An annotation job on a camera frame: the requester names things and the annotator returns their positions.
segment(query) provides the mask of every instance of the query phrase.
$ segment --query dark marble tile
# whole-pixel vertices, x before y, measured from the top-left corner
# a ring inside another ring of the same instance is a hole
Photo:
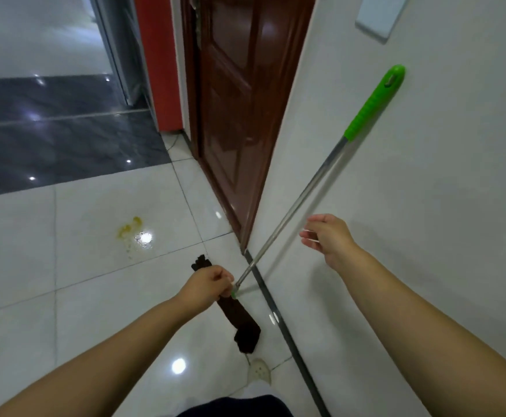
[[[0,194],[168,162],[149,112],[0,126]]]
[[[144,98],[136,108],[147,108]],[[0,79],[0,122],[127,109],[110,75]]]

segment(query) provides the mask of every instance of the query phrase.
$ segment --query right arm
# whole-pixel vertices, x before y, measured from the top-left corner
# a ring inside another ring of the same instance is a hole
[[[355,244],[334,215],[300,233],[325,255],[388,354],[434,416],[506,416],[506,359]]]

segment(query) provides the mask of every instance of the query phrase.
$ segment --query left arm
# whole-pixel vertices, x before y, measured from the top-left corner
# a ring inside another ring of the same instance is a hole
[[[112,415],[176,331],[228,297],[233,280],[220,266],[200,269],[173,298],[21,391],[0,417]]]

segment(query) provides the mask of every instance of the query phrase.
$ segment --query mop head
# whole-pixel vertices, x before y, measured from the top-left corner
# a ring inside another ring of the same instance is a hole
[[[212,266],[212,263],[205,258],[205,255],[199,256],[195,263],[191,265],[194,271],[208,266]],[[234,336],[237,347],[244,354],[253,353],[258,343],[258,337],[261,335],[261,327],[253,320],[241,303],[232,297],[221,297],[217,303],[230,323],[237,329],[236,336]]]

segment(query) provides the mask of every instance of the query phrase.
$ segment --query green plastic grip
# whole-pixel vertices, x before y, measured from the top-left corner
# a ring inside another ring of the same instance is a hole
[[[396,64],[388,70],[344,132],[344,137],[347,140],[352,141],[355,139],[376,112],[392,99],[398,88],[402,85],[404,76],[405,67],[401,64]]]

